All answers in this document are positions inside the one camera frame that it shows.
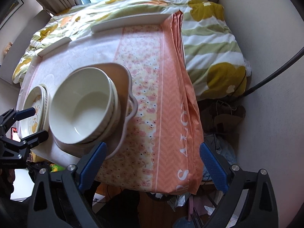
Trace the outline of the white duck outline plate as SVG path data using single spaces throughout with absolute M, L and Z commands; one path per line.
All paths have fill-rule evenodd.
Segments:
M 48 112 L 51 97 L 46 86 L 40 84 L 35 86 L 27 95 L 23 109 L 34 108 L 35 114 L 20 122 L 21 138 L 32 135 L 40 130 L 49 129 Z

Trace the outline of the pink plastic divided tray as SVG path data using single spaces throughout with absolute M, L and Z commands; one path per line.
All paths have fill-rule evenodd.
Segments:
M 99 136 L 95 141 L 86 144 L 65 144 L 60 142 L 57 138 L 53 141 L 64 152 L 71 154 L 75 157 L 82 157 L 89 153 L 96 142 L 105 142 L 107 145 L 106 160 L 114 157 L 124 143 L 127 135 L 127 127 L 130 120 L 135 116 L 138 110 L 138 102 L 132 94 L 132 77 L 129 70 L 118 63 L 101 63 L 90 65 L 90 67 L 103 70 L 108 77 L 112 80 L 116 87 L 117 95 L 115 98 L 119 100 L 120 114 L 116 118 L 112 118 L 110 132 L 106 137 Z

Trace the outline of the white ribbed bowl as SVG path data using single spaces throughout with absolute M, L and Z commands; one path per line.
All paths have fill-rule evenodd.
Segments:
M 84 144 L 97 139 L 114 111 L 114 92 L 108 75 L 85 67 L 71 73 L 58 87 L 49 111 L 49 126 L 63 144 Z

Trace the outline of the cream duck bowl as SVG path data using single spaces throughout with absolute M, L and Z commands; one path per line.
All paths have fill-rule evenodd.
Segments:
M 114 108 L 111 113 L 110 121 L 107 123 L 106 128 L 102 132 L 96 132 L 95 135 L 91 139 L 85 139 L 84 141 L 80 142 L 80 144 L 89 144 L 92 143 L 93 141 L 103 141 L 107 137 L 109 137 L 117 127 L 119 123 L 119 119 L 121 116 L 121 104 L 118 96 L 118 92 L 116 89 L 116 86 L 112 79 L 108 77 L 111 86 L 112 86 L 112 93 L 113 93 L 113 98 L 114 98 Z

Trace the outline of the orange patterned cloth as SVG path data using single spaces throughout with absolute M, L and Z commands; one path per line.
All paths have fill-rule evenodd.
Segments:
M 102 164 L 98 181 L 143 192 L 197 192 L 203 130 L 185 69 L 182 19 L 178 11 L 160 25 L 123 29 L 114 61 L 131 73 L 138 110 L 118 152 Z

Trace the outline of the small plush toy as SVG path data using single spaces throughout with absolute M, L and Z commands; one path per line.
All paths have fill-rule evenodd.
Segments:
M 12 47 L 13 43 L 12 42 L 9 42 L 5 47 L 4 47 L 4 50 L 3 50 L 3 56 L 5 58 L 5 56 L 8 54 L 10 48 Z

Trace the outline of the grey headboard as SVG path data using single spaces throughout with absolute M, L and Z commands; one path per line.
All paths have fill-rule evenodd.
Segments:
M 12 81 L 13 72 L 29 46 L 33 34 L 42 29 L 50 19 L 51 15 L 47 11 L 41 10 L 26 24 L 1 64 L 1 79 L 3 81 L 17 88 L 17 84 Z

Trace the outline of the floral green striped duvet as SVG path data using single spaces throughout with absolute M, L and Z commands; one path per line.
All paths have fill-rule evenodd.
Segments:
M 119 17 L 177 11 L 183 13 L 185 67 L 196 98 L 242 95 L 250 66 L 225 22 L 224 7 L 209 0 L 105 0 L 64 10 L 30 34 L 11 80 L 21 83 L 33 57 L 63 37 L 81 38 L 89 34 L 92 26 Z

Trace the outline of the white floral tablecloth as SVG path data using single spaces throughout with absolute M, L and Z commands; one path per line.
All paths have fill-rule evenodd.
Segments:
M 43 57 L 37 57 L 24 77 L 17 109 L 23 108 L 28 93 L 39 84 L 45 84 L 49 94 L 54 96 L 62 81 L 78 68 L 101 63 L 119 64 L 115 57 L 122 36 L 122 28 L 105 30 L 64 44 Z M 106 162 L 113 160 L 114 157 L 105 159 Z

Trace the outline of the framed houses picture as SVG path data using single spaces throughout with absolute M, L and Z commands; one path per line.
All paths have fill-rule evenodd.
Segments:
M 8 19 L 10 19 L 13 14 L 24 4 L 23 0 L 15 0 L 14 3 L 11 5 L 10 9 L 8 10 L 7 14 L 5 15 L 4 19 L 0 24 L 0 29 L 7 23 Z

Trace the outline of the black clothes rack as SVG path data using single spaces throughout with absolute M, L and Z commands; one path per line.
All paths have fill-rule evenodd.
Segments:
M 245 91 L 239 98 L 244 98 L 253 92 L 255 92 L 257 89 L 263 87 L 279 75 L 281 75 L 283 72 L 285 72 L 288 68 L 290 68 L 293 64 L 295 64 L 299 59 L 301 59 L 304 55 L 304 47 L 302 47 L 299 52 L 297 52 L 289 61 L 287 61 L 283 66 L 278 68 L 276 71 L 274 71 L 272 74 L 270 74 L 268 77 L 260 81 L 258 84 L 255 86 L 249 88 L 247 91 Z

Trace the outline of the white table rail right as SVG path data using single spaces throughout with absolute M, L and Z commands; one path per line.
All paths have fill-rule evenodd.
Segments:
M 119 17 L 117 19 L 111 19 L 103 21 L 99 24 L 92 26 L 92 33 L 98 33 L 105 30 L 111 30 L 129 26 L 141 26 L 141 25 L 159 25 L 163 23 L 171 14 L 161 13 L 148 13 L 137 14 L 126 17 Z

